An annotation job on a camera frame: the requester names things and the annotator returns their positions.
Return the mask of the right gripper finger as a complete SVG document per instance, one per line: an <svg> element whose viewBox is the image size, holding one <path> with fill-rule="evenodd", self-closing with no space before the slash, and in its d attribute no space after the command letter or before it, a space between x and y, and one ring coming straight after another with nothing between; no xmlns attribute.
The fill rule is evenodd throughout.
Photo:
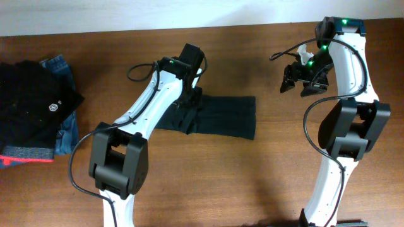
<svg viewBox="0 0 404 227"><path fill-rule="evenodd" d="M287 65L283 73L283 81L280 87L280 93L289 91L295 87L295 81L292 74L292 66Z"/></svg>
<svg viewBox="0 0 404 227"><path fill-rule="evenodd" d="M304 83L304 88L300 93L301 97L311 96L311 95L320 95L327 91L327 86L323 84L311 84Z"/></svg>

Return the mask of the dark green Nike t-shirt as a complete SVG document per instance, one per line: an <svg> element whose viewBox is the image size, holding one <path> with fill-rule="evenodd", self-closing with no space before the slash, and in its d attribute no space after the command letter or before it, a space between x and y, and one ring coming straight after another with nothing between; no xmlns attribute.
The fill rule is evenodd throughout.
<svg viewBox="0 0 404 227"><path fill-rule="evenodd" d="M256 132L256 98L203 95L191 105L172 104L156 128L187 135L215 134L253 140Z"/></svg>

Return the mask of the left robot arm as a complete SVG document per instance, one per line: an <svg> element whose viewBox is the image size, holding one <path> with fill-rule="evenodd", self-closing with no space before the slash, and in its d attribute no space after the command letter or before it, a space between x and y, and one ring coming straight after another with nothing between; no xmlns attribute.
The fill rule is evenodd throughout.
<svg viewBox="0 0 404 227"><path fill-rule="evenodd" d="M131 108L113 124L99 123L92 141L89 175L105 199L104 226L133 226L134 196L148 173L148 139L173 104L190 104L205 55L186 44L177 57L153 63L151 80Z"/></svg>

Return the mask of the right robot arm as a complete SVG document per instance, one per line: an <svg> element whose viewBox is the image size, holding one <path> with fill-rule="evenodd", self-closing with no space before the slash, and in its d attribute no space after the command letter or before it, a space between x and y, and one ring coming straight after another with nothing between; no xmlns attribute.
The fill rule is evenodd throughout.
<svg viewBox="0 0 404 227"><path fill-rule="evenodd" d="M302 97L328 89L328 73L335 70L336 105L324 118L313 148L321 156L314 192L301 210L299 226L339 226L337 212L348 179L359 161L375 145L391 115L374 91L365 58L364 21L325 17L315 28L318 52L307 52L307 42L295 45L295 62L285 67L280 92L303 84Z"/></svg>

